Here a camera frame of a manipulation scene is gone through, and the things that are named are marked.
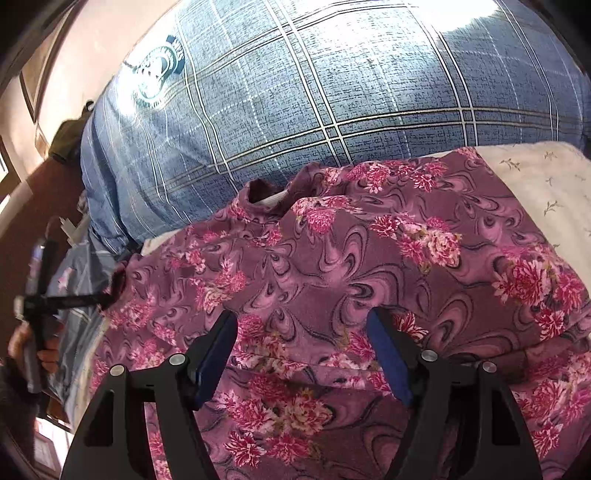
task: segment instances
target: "black tool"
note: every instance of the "black tool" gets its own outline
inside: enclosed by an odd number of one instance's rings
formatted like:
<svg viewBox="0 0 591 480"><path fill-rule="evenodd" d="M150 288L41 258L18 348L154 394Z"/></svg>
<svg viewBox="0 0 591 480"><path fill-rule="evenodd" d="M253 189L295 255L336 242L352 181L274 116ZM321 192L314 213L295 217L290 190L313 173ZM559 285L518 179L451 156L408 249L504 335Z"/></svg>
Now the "black tool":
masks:
<svg viewBox="0 0 591 480"><path fill-rule="evenodd" d="M59 310L85 307L96 304L106 305L110 300L107 294L99 293L85 296L47 297L47 287L51 280L51 265L57 245L52 240L39 240L31 257L29 276L25 286L25 296L14 300L14 315L28 322L33 330L33 338L24 348L25 376L30 393L39 393L47 388L47 379L37 358L37 352L45 350L45 341L57 332L58 320L54 317Z"/></svg>
<svg viewBox="0 0 591 480"><path fill-rule="evenodd" d="M413 414L385 480L431 480L446 425L459 425L449 480L541 480L530 433L511 390L492 362L454 364L421 350L372 309L367 331L394 394Z"/></svg>
<svg viewBox="0 0 591 480"><path fill-rule="evenodd" d="M237 334L236 315L225 310L185 354L146 370L112 367L80 422L61 480L154 480L146 402L156 403L174 480L218 480L193 412L213 398Z"/></svg>

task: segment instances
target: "metal screw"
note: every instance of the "metal screw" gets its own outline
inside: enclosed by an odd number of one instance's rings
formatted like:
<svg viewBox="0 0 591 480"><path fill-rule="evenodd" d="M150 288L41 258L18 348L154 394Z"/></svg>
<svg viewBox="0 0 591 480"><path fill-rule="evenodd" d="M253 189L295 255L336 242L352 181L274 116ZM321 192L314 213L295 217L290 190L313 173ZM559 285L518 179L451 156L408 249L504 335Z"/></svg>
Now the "metal screw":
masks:
<svg viewBox="0 0 591 480"><path fill-rule="evenodd" d="M111 368L111 375L113 375L114 377L122 375L123 372L125 372L125 367L123 365L115 365Z"/></svg>
<svg viewBox="0 0 591 480"><path fill-rule="evenodd" d="M185 357L182 353L175 353L168 361L171 365L182 365L184 363L184 359Z"/></svg>
<svg viewBox="0 0 591 480"><path fill-rule="evenodd" d="M433 350L423 350L421 352L421 358L426 362L434 362L437 360L437 353Z"/></svg>
<svg viewBox="0 0 591 480"><path fill-rule="evenodd" d="M493 374L496 372L496 365L493 362L484 362L482 364L482 369L485 372L489 372L490 374Z"/></svg>

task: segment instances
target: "plaid pattern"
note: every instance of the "plaid pattern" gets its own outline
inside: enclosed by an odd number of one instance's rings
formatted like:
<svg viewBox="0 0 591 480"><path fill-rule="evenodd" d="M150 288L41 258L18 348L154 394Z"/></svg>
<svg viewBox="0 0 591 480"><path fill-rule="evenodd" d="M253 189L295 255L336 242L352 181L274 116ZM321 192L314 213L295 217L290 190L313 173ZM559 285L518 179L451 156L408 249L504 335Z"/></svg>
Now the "plaid pattern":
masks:
<svg viewBox="0 0 591 480"><path fill-rule="evenodd" d="M212 215L248 180L285 185L311 161L542 140L583 148L588 77L534 12L495 1L492 15L450 31L410 0L178 4L86 127L95 231L119 251ZM147 104L132 67L168 35L186 63Z"/></svg>

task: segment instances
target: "blue gripper pad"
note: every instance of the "blue gripper pad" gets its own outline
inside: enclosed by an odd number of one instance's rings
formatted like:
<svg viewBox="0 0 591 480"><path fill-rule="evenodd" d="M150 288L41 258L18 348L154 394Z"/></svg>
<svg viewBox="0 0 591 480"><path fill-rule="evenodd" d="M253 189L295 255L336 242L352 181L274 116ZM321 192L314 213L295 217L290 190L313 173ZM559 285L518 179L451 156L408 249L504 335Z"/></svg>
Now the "blue gripper pad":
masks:
<svg viewBox="0 0 591 480"><path fill-rule="evenodd" d="M410 407L413 393L408 385L407 366L373 309L368 313L366 329L392 393L406 407Z"/></svg>

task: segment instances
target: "logo on pillow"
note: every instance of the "logo on pillow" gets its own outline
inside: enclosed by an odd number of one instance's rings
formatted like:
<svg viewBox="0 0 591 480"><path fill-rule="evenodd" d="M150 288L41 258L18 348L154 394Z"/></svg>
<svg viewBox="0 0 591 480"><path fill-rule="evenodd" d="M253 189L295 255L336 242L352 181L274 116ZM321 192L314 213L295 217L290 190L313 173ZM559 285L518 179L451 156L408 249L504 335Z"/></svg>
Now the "logo on pillow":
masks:
<svg viewBox="0 0 591 480"><path fill-rule="evenodd" d="M134 74L138 76L139 96L148 103L157 102L168 77L181 73L184 64L183 45L178 38L169 35L164 45L153 49L134 68Z"/></svg>

